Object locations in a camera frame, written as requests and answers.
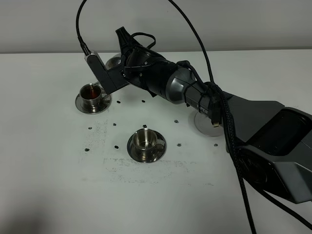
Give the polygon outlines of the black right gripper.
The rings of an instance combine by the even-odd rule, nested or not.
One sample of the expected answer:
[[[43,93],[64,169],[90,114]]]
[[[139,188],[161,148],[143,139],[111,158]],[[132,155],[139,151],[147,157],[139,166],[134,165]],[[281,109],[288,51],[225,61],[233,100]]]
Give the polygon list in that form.
[[[117,29],[116,34],[121,55],[127,57],[123,68],[125,80],[153,97],[166,97],[166,85],[176,71],[176,64],[148,48],[136,46],[137,41],[124,27]]]

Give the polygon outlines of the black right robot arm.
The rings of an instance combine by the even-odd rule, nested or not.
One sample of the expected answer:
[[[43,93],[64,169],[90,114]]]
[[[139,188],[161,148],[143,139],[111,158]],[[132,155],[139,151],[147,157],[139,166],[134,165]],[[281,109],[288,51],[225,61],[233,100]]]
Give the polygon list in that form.
[[[171,62],[144,47],[124,27],[116,31],[121,76],[173,104],[186,103],[224,125],[215,86],[201,84],[187,61]],[[251,101],[224,93],[234,119],[243,177],[253,186],[293,203],[312,198],[312,117],[277,101]]]

